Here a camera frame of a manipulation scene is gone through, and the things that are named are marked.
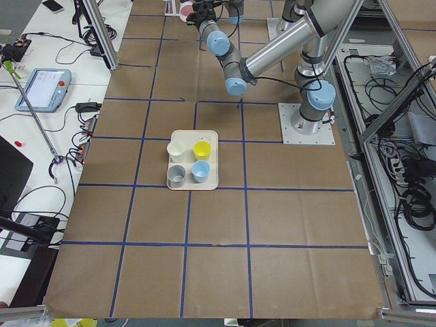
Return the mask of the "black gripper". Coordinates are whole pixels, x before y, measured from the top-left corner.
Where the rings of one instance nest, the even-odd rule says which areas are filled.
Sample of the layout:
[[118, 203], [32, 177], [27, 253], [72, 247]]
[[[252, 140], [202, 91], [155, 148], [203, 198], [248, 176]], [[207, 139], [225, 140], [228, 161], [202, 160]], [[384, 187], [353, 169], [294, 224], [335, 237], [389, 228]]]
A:
[[208, 21], [216, 21], [215, 7], [214, 1], [194, 1], [192, 4], [193, 12], [186, 19], [187, 25], [195, 26], [201, 32]]

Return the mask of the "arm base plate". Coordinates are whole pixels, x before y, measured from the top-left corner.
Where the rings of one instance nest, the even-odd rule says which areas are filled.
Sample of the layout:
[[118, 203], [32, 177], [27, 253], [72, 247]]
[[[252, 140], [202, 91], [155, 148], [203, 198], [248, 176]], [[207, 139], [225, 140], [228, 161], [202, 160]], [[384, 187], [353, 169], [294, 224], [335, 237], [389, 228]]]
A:
[[272, 41], [278, 35], [281, 35], [288, 27], [289, 22], [282, 18], [267, 18], [268, 40]]
[[310, 122], [300, 115], [300, 106], [301, 104], [278, 103], [283, 143], [334, 146], [332, 123], [328, 114], [321, 121]]

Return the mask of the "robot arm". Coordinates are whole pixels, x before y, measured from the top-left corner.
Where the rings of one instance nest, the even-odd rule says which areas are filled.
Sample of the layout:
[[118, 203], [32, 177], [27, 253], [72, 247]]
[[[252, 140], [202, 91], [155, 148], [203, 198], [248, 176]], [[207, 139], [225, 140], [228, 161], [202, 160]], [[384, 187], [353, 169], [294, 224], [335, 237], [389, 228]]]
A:
[[196, 27], [220, 62], [227, 92], [244, 95], [249, 84], [256, 84], [269, 68], [300, 50], [302, 59], [295, 70], [295, 87], [300, 89], [302, 103], [291, 116], [290, 125], [302, 135], [316, 134], [336, 97], [334, 87], [320, 78], [326, 35], [341, 24], [354, 2], [297, 1], [293, 6], [285, 5], [282, 19], [288, 22], [288, 28], [248, 57], [241, 55], [217, 24], [215, 8], [219, 4], [195, 1], [186, 22]]
[[227, 0], [223, 1], [223, 4], [228, 11], [228, 19], [231, 24], [237, 25], [244, 21], [244, 0]]

